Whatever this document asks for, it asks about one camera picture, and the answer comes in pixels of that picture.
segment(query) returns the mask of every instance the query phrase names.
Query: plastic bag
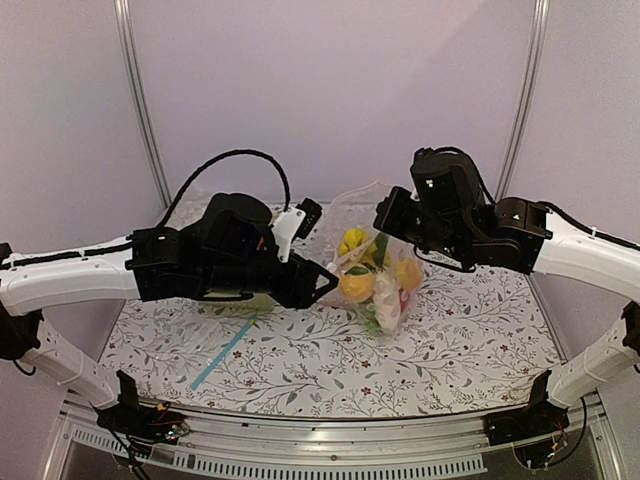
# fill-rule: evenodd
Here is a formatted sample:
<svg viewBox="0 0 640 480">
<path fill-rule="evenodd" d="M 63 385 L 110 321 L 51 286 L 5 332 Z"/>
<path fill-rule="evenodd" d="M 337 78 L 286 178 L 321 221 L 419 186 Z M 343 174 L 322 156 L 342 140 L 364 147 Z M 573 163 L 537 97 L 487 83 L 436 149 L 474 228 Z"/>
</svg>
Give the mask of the plastic bag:
<svg viewBox="0 0 640 480">
<path fill-rule="evenodd" d="M 339 288 L 323 303 L 355 308 L 361 318 L 386 334 L 396 330 L 411 292 L 423 280 L 410 246 L 373 228 L 376 205 L 390 189 L 374 182 L 338 196 L 322 224 L 333 250 L 327 268 L 340 278 Z"/>
</svg>

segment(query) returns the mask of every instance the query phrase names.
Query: floral tablecloth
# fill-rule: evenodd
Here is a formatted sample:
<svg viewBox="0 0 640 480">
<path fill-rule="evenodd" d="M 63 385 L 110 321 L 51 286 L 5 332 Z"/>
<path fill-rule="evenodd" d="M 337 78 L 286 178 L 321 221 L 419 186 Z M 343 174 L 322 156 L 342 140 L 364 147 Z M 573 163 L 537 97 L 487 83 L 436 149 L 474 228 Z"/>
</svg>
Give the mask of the floral tablecloth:
<svg viewBox="0 0 640 480">
<path fill-rule="evenodd" d="M 187 202 L 178 213 L 183 224 L 199 217 L 203 205 L 196 207 Z M 425 265 L 425 274 L 393 337 L 326 305 L 267 312 L 134 301 L 101 361 L 134 377 L 143 396 L 260 414 L 413 416 L 526 402 L 533 378 L 559 362 L 526 279 L 496 268 L 458 274 Z M 249 320 L 246 335 L 192 390 Z"/>
</svg>

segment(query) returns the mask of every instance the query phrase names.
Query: black cable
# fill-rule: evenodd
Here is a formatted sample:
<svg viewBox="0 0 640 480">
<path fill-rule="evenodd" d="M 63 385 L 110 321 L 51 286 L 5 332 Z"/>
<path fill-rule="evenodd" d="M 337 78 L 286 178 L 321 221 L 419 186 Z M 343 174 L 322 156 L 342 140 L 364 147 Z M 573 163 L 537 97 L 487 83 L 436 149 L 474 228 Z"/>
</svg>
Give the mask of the black cable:
<svg viewBox="0 0 640 480">
<path fill-rule="evenodd" d="M 187 188 L 189 188 L 191 183 L 193 183 L 193 181 L 196 178 L 198 178 L 198 176 L 202 172 L 204 172 L 210 166 L 218 163 L 219 161 L 224 160 L 225 158 L 235 157 L 238 155 L 252 155 L 254 157 L 263 158 L 266 161 L 268 161 L 271 165 L 273 165 L 273 167 L 278 171 L 278 174 L 280 175 L 280 180 L 282 180 L 282 186 L 284 187 L 284 209 L 285 211 L 288 210 L 289 203 L 291 202 L 291 192 L 289 190 L 289 181 L 287 180 L 287 176 L 285 175 L 284 170 L 282 169 L 280 164 L 276 161 L 276 159 L 273 158 L 271 155 L 268 155 L 259 150 L 253 150 L 253 149 L 229 150 L 228 152 L 221 153 L 220 155 L 217 155 L 212 159 L 207 160 L 205 163 L 200 165 L 189 176 L 189 178 L 187 178 L 187 180 L 184 182 L 182 187 L 180 187 L 180 190 L 178 190 L 178 193 L 176 194 L 175 198 L 171 202 L 171 205 L 169 205 L 169 208 L 164 214 L 164 217 L 162 217 L 162 220 L 160 220 L 160 222 L 158 223 L 158 225 L 156 225 L 156 227 L 157 228 L 164 227 L 167 224 L 167 222 L 169 221 L 169 218 L 171 218 L 171 214 L 173 214 L 174 210 L 178 206 L 178 202 L 180 202 L 184 193 L 187 191 Z"/>
<path fill-rule="evenodd" d="M 434 150 L 434 153 L 456 153 L 458 155 L 466 155 L 467 157 L 469 156 L 464 151 L 460 150 L 457 147 L 440 147 L 440 148 L 436 148 Z M 484 184 L 484 180 L 482 179 L 482 175 L 480 175 L 480 170 L 478 170 L 478 166 L 475 164 L 475 162 L 471 162 L 471 163 L 473 164 L 473 168 L 475 168 L 476 174 L 478 175 L 478 181 L 480 182 L 480 188 L 482 188 L 482 191 L 486 195 L 487 200 L 489 200 L 489 203 L 491 205 L 495 205 L 496 201 L 493 199 L 493 197 L 489 193 L 489 189 Z"/>
<path fill-rule="evenodd" d="M 131 448 L 129 448 L 127 446 L 126 443 L 124 443 L 124 441 L 118 436 L 118 434 L 113 430 L 113 428 L 111 427 L 111 425 L 109 425 L 109 422 L 106 421 L 106 419 L 102 416 L 102 413 L 100 412 L 100 410 L 98 410 L 96 407 L 94 407 L 93 405 L 91 405 L 91 408 L 93 408 L 93 410 L 96 412 L 96 415 L 98 415 L 98 417 L 100 418 L 100 420 L 102 420 L 102 423 L 105 424 L 105 426 L 107 427 L 107 430 L 109 430 L 109 433 L 113 436 L 113 438 L 116 439 L 116 441 L 120 444 L 120 446 L 124 449 L 124 451 L 127 453 L 127 456 L 129 457 L 129 467 L 131 468 L 131 471 L 133 472 L 133 474 L 136 476 L 136 478 L 138 478 L 139 480 L 151 480 L 151 477 L 149 477 L 149 475 L 147 475 L 147 472 L 144 471 L 144 468 L 142 468 L 142 462 L 140 462 L 135 455 L 133 454 L 133 452 L 131 451 Z"/>
<path fill-rule="evenodd" d="M 441 267 L 441 268 L 445 268 L 447 270 L 451 270 L 453 272 L 458 272 L 458 273 L 473 273 L 476 271 L 476 267 L 472 267 L 470 269 L 464 269 L 464 268 L 460 268 L 460 267 L 456 267 L 455 265 L 449 265 L 443 262 L 438 262 L 437 260 L 429 260 L 428 258 L 425 257 L 421 257 L 420 254 L 418 253 L 418 246 L 414 245 L 413 246 L 413 254 L 418 257 L 420 260 L 422 260 L 423 262 L 426 262 L 430 265 L 435 265 L 436 267 Z"/>
<path fill-rule="evenodd" d="M 587 402 L 584 401 L 584 397 L 580 397 L 580 401 L 582 402 L 582 412 L 583 412 L 582 430 L 580 430 L 580 436 L 578 437 L 578 440 L 576 440 L 576 443 L 573 445 L 571 450 L 569 450 L 569 453 L 567 453 L 560 460 L 556 460 L 555 462 L 549 463 L 550 467 L 553 467 L 554 465 L 559 465 L 559 464 L 567 461 L 569 459 L 569 457 L 571 457 L 571 455 L 573 455 L 575 453 L 575 451 L 578 449 L 578 447 L 580 446 L 580 443 L 582 443 L 582 439 L 584 438 L 584 434 L 587 431 Z"/>
<path fill-rule="evenodd" d="M 31 370 L 30 372 L 27 372 L 24 368 L 22 368 L 22 366 L 18 363 L 17 360 L 14 360 L 13 364 L 16 366 L 18 370 L 20 370 L 20 372 L 23 375 L 26 375 L 27 377 L 33 377 L 36 373 L 36 367 L 33 367 L 33 370 Z"/>
<path fill-rule="evenodd" d="M 558 207 L 557 205 L 555 205 L 555 204 L 553 204 L 551 202 L 540 201 L 538 203 L 540 205 L 544 205 L 545 207 L 549 208 L 552 212 L 555 212 L 558 215 L 560 215 L 560 217 L 564 221 L 566 221 L 567 223 L 571 224 L 572 227 L 575 227 L 578 230 L 581 230 L 581 231 L 583 231 L 585 233 L 588 233 L 589 235 L 593 235 L 593 236 L 595 236 L 597 238 L 601 238 L 601 239 L 606 240 L 608 242 L 615 243 L 616 245 L 620 245 L 621 247 L 631 248 L 633 250 L 640 251 L 640 245 L 638 245 L 637 243 L 630 242 L 628 240 L 616 237 L 614 235 L 610 235 L 610 234 L 605 233 L 605 232 L 599 232 L 597 230 L 595 231 L 595 234 L 594 234 L 594 229 L 587 227 L 583 223 L 580 223 L 578 220 L 573 218 L 567 212 L 565 212 L 560 207 Z"/>
</svg>

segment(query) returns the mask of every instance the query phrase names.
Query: green leaf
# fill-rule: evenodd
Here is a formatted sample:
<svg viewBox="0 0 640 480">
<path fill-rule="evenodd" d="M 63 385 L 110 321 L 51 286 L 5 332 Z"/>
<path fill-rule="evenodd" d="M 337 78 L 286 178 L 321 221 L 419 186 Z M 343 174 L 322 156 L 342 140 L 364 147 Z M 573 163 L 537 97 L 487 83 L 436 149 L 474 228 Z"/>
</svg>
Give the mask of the green leaf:
<svg viewBox="0 0 640 480">
<path fill-rule="evenodd" d="M 347 270 L 347 275 L 367 275 L 369 272 L 368 268 L 365 267 L 351 267 L 349 270 Z"/>
<path fill-rule="evenodd" d="M 298 394 L 296 392 L 291 392 L 287 397 L 287 405 L 293 402 L 296 398 L 298 398 Z"/>
<path fill-rule="evenodd" d="M 389 236 L 386 233 L 379 233 L 374 240 L 378 248 L 373 252 L 373 261 L 380 269 L 384 269 L 384 256 L 387 253 L 387 245 L 389 244 Z"/>
</svg>

